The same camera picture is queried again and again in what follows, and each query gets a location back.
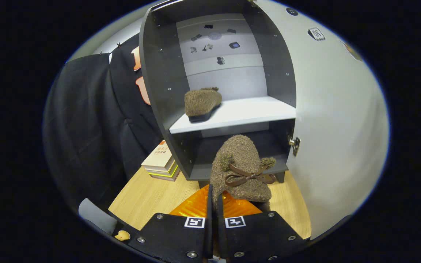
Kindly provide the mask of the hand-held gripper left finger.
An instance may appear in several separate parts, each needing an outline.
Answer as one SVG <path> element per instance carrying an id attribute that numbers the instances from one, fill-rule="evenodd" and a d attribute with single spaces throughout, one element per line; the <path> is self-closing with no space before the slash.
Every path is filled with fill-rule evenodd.
<path id="1" fill-rule="evenodd" d="M 156 213 L 137 232 L 128 246 L 158 262 L 202 262 L 212 257 L 212 185 L 197 193 L 203 196 L 202 216 Z"/>

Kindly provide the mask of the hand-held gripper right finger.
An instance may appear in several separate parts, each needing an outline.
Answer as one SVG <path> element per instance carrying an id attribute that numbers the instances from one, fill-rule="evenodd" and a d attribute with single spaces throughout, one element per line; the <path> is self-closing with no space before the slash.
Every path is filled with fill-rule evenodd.
<path id="1" fill-rule="evenodd" d="M 222 194 L 216 208 L 218 248 L 228 262 L 280 262 L 301 251 L 309 241 L 276 211 L 226 218 Z"/>

